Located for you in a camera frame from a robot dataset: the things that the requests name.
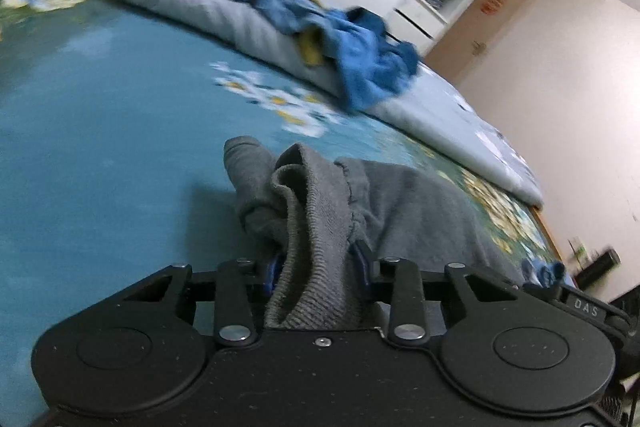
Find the black cylinder bottle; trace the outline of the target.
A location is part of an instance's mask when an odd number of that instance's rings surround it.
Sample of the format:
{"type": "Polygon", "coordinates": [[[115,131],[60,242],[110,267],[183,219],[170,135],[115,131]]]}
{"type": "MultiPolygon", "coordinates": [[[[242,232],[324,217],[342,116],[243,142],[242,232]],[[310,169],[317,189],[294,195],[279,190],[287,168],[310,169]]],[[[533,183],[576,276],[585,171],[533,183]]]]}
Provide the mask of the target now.
{"type": "Polygon", "coordinates": [[[603,279],[617,265],[620,265],[620,255],[617,254],[614,248],[606,248],[594,258],[590,265],[587,265],[585,269],[582,269],[574,276],[575,284],[581,291],[585,291],[597,281],[603,279]]]}

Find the green floral blanket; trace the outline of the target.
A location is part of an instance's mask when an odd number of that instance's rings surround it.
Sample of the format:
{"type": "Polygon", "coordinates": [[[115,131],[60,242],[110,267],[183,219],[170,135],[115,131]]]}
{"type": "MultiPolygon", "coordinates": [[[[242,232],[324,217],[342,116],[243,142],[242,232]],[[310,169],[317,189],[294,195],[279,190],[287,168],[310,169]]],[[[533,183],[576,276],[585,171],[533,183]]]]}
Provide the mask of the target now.
{"type": "Polygon", "coordinates": [[[537,216],[436,150],[220,41],[115,0],[1,0],[1,421],[44,410],[50,325],[166,265],[254,246],[224,142],[394,162],[456,184],[503,256],[554,258],[537,216]]]}

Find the light blue floral quilt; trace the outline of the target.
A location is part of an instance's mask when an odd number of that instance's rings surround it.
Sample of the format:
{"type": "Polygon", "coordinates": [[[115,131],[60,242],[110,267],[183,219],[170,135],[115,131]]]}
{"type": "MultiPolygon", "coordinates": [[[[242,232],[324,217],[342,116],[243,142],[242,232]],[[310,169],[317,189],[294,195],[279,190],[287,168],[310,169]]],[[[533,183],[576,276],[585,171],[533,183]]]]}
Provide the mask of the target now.
{"type": "Polygon", "coordinates": [[[318,0],[122,0],[195,27],[436,148],[529,205],[542,195],[524,158],[459,91],[387,35],[382,18],[318,0]]]}

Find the blue denim garment pile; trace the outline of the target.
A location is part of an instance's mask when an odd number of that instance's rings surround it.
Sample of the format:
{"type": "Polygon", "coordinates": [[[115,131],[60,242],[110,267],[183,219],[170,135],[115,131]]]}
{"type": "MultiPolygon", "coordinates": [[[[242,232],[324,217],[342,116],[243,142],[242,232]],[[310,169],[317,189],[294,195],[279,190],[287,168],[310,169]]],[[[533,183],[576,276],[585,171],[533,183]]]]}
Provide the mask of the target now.
{"type": "Polygon", "coordinates": [[[521,262],[524,280],[542,288],[550,288],[566,282],[566,269],[561,261],[549,262],[537,257],[528,257],[521,262]]]}

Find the bright blue fleece garment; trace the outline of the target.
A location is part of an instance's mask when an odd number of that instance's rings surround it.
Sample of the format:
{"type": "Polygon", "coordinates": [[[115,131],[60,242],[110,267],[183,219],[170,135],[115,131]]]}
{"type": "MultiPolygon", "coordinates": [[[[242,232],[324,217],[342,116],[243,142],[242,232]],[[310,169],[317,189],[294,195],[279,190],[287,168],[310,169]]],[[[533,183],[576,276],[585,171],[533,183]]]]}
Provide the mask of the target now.
{"type": "Polygon", "coordinates": [[[365,110],[409,89],[419,54],[391,42],[382,17],[363,9],[329,9],[319,0],[234,0],[251,6],[282,35],[292,37],[303,63],[332,66],[338,98],[349,112],[365,110]]]}

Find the brown wooden door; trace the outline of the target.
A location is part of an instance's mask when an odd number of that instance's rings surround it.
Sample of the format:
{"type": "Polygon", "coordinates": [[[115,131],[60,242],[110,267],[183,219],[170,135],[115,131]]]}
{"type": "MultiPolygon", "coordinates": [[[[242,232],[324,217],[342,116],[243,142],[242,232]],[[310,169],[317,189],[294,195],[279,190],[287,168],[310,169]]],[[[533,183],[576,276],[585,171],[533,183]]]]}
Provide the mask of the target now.
{"type": "Polygon", "coordinates": [[[529,1],[474,0],[425,55],[425,64],[450,83],[459,83],[529,1]]]}

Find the grey sweatpants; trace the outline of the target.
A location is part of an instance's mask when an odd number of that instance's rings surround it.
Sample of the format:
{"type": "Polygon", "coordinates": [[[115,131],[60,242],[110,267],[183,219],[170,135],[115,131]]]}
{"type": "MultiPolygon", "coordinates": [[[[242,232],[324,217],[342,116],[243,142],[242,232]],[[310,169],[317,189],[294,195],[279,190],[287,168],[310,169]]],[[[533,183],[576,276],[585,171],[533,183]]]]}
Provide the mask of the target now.
{"type": "Polygon", "coordinates": [[[485,267],[523,284],[521,271],[491,240],[465,194],[435,173],[342,157],[305,144],[273,156],[251,136],[224,144],[241,225],[266,258],[280,258],[267,303],[272,329],[351,329],[366,308],[349,249],[363,241],[379,258],[425,271],[449,262],[485,267]]]}

